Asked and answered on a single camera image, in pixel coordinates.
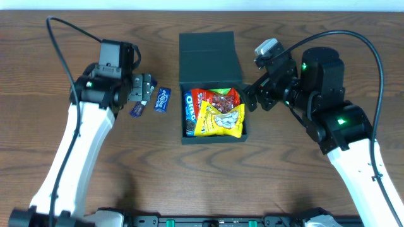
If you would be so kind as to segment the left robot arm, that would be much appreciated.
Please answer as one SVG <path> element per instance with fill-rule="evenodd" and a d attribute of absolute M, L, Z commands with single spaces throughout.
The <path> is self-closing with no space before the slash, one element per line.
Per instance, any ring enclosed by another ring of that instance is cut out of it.
<path fill-rule="evenodd" d="M 98 62 L 71 85 L 68 121 L 51 168 L 27 210 L 14 209 L 9 226 L 129 226 L 131 217 L 105 208 L 85 215 L 88 184 L 100 148 L 127 102 L 150 99 L 149 74 L 131 43 L 102 40 Z"/>

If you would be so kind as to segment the red snack bag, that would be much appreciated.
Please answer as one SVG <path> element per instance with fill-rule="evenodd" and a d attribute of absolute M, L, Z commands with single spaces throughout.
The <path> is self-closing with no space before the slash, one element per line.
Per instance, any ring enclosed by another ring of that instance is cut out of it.
<path fill-rule="evenodd" d="M 225 114 L 234 107 L 241 104 L 241 99 L 236 89 L 231 88 L 227 95 L 219 95 L 210 90 L 192 89 L 190 90 L 193 97 L 194 111 L 198 116 L 202 101 L 209 102 L 219 112 Z"/>

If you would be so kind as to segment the green Haribo gummy bag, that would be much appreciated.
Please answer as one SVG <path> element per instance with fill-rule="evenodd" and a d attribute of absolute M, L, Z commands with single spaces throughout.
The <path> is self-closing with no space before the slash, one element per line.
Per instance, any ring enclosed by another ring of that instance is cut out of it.
<path fill-rule="evenodd" d="M 227 95 L 227 93 L 230 91 L 230 88 L 217 88 L 217 89 L 211 89 L 210 91 L 219 95 Z"/>

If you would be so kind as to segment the yellow nut snack bag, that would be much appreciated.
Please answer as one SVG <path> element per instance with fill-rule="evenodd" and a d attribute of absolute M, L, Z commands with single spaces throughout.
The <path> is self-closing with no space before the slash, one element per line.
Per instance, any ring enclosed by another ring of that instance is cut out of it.
<path fill-rule="evenodd" d="M 233 136 L 241 138 L 245 105 L 240 104 L 227 113 L 221 113 L 212 104 L 202 101 L 194 136 Z"/>

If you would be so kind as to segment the dark purple chocolate bar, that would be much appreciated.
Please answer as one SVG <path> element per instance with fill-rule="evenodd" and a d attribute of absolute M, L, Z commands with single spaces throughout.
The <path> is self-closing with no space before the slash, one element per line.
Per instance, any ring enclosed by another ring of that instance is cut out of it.
<path fill-rule="evenodd" d="M 151 85 L 150 85 L 150 89 L 148 91 L 149 96 L 152 95 L 153 91 L 155 90 L 156 86 L 157 86 L 157 81 L 152 78 L 151 79 Z M 144 109 L 147 106 L 148 101 L 147 100 L 142 100 L 141 102 L 136 102 L 135 106 L 133 107 L 133 109 L 130 111 L 130 116 L 132 117 L 141 117 Z"/>

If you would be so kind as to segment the blue Oreo cookie pack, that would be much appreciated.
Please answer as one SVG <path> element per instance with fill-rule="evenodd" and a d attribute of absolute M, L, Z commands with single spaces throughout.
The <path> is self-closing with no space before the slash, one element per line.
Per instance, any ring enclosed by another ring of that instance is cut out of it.
<path fill-rule="evenodd" d="M 185 113 L 186 113 L 186 135 L 193 137 L 197 123 L 197 116 L 194 111 L 194 103 L 191 91 L 184 93 Z"/>

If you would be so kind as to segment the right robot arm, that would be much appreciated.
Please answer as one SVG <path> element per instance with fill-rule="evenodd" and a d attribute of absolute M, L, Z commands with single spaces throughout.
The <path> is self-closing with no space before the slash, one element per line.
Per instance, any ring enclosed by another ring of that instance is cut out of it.
<path fill-rule="evenodd" d="M 313 47 L 298 66 L 275 39 L 254 51 L 255 63 L 266 69 L 245 90 L 249 111 L 258 105 L 269 111 L 277 103 L 287 106 L 318 143 L 342 177 L 364 226 L 399 226 L 403 202 L 386 171 L 372 125 L 365 112 L 345 99 L 345 65 L 329 47 Z"/>

